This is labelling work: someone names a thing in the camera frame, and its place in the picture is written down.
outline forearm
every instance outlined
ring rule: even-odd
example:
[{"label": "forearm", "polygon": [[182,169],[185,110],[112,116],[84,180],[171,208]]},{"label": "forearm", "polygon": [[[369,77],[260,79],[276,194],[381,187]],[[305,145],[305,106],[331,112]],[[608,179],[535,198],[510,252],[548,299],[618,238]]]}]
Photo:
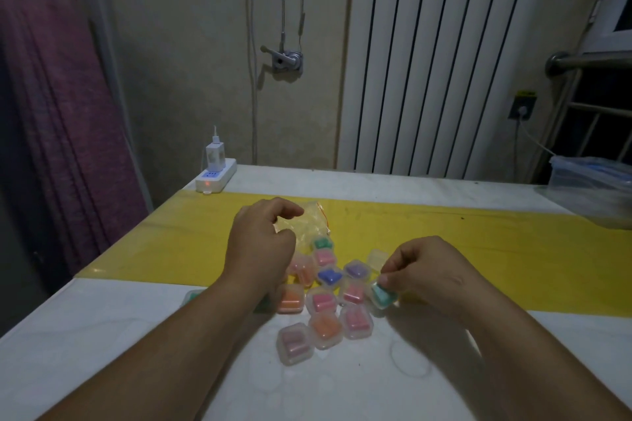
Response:
[{"label": "forearm", "polygon": [[510,418],[632,419],[628,408],[549,331],[495,289],[472,298],[464,324],[503,391]]},{"label": "forearm", "polygon": [[41,419],[192,419],[257,303],[220,279]]}]

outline clear plastic bag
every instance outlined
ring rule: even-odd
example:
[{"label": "clear plastic bag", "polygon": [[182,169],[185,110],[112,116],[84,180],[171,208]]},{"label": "clear plastic bag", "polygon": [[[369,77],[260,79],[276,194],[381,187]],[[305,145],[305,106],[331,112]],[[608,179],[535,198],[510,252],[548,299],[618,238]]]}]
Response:
[{"label": "clear plastic bag", "polygon": [[330,233],[325,210],[318,201],[300,204],[305,210],[301,216],[286,220],[279,218],[274,224],[277,232],[289,228],[296,234],[296,250],[309,254],[312,251],[312,240]]}]

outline person's left hand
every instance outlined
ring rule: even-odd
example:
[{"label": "person's left hand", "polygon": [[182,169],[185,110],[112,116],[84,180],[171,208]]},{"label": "person's left hand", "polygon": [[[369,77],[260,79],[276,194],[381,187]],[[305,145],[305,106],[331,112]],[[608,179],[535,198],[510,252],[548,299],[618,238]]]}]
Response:
[{"label": "person's left hand", "polygon": [[260,297],[273,289],[283,279],[296,245],[294,232],[275,233],[273,224],[278,216],[302,214],[299,205],[279,197],[242,207],[228,236],[222,277],[246,283]]}]

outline hand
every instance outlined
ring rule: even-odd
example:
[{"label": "hand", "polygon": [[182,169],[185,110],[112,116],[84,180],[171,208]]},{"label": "hand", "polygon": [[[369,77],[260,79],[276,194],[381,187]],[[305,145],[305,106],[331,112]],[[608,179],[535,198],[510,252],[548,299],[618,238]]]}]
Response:
[{"label": "hand", "polygon": [[459,250],[439,236],[400,245],[384,264],[378,283],[392,291],[411,291],[458,321],[470,302],[497,291]]},{"label": "hand", "polygon": [[278,216],[290,219],[302,214],[299,205],[279,197],[241,208],[228,236],[222,277],[246,284],[257,300],[263,297],[283,279],[296,245],[294,232],[277,234],[273,224]]}]

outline white radiator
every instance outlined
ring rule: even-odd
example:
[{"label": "white radiator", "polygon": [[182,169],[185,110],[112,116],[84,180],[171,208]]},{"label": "white radiator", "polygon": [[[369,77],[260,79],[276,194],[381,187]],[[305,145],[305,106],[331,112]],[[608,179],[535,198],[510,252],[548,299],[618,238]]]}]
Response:
[{"label": "white radiator", "polygon": [[476,178],[534,5],[352,0],[337,168]]}]

